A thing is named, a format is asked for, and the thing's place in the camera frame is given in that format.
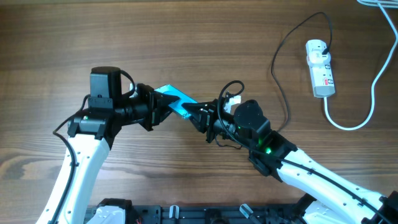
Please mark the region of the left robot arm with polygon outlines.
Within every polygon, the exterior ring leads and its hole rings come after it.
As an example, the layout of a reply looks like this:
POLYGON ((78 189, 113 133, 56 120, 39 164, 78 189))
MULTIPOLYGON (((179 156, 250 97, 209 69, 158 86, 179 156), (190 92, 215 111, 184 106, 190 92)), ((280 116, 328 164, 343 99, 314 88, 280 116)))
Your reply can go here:
POLYGON ((172 112, 170 104, 179 99, 142 83, 123 93, 122 77, 131 78, 118 67, 92 68, 90 94, 64 121, 68 136, 53 131, 67 151, 38 223, 83 223, 96 178, 121 128, 140 124, 152 131, 172 112))

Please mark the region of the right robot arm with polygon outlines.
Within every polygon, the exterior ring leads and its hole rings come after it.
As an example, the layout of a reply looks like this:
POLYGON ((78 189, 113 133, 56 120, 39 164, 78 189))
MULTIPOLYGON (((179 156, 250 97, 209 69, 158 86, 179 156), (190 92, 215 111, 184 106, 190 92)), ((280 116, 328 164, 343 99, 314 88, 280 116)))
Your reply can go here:
POLYGON ((212 142, 217 135, 249 151, 249 161, 264 176, 305 192, 294 206, 293 221, 304 223, 397 223, 397 192, 386 197, 358 186, 323 167, 271 129, 255 100, 233 114, 221 102, 183 103, 190 121, 212 142))

